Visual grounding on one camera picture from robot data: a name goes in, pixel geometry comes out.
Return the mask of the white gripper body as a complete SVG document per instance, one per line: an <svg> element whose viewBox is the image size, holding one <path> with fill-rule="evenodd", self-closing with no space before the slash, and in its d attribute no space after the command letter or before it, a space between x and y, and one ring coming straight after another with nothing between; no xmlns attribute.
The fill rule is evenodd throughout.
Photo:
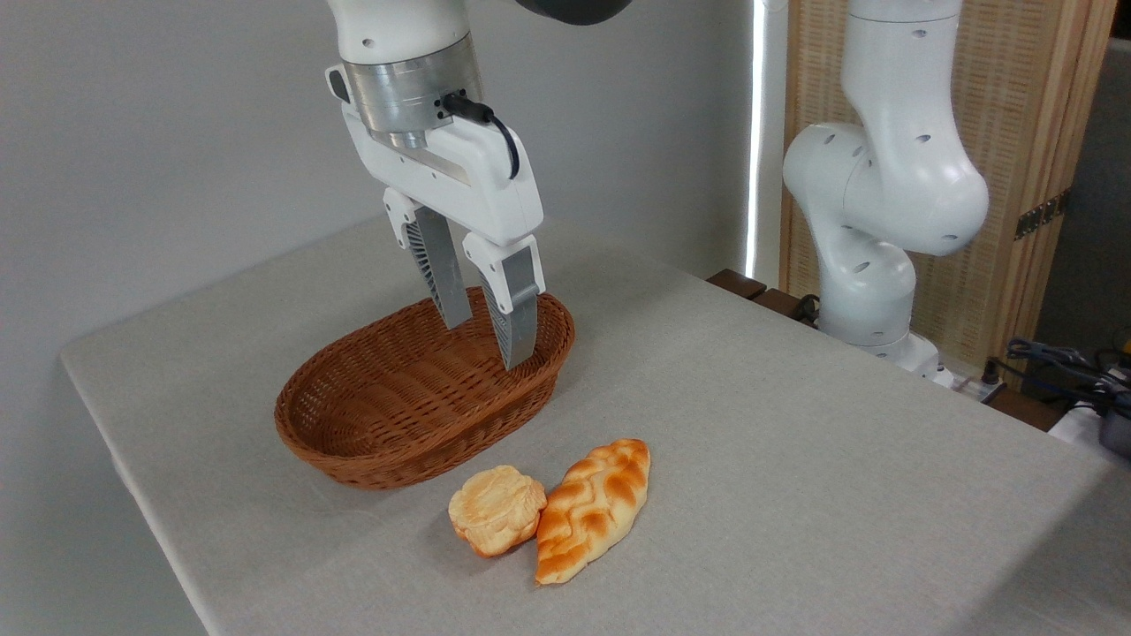
<svg viewBox="0 0 1131 636"><path fill-rule="evenodd" d="M456 119L428 131L424 149L392 148L370 137L355 108L340 105L360 158L371 177L498 246L542 224L543 205L520 140L520 173L506 138L493 126Z"/></svg>

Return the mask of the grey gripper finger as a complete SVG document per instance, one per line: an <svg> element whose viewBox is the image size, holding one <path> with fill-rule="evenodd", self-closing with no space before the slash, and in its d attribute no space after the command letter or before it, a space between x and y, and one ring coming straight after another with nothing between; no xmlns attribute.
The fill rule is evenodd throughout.
<svg viewBox="0 0 1131 636"><path fill-rule="evenodd" d="M396 240L412 255L447 329L469 321L472 310L447 218L391 186L385 189L383 204Z"/></svg>
<svg viewBox="0 0 1131 636"><path fill-rule="evenodd" d="M546 286L536 238L498 246L470 232L463 249L478 269L498 350L512 370L530 358L538 333L537 298Z"/></svg>

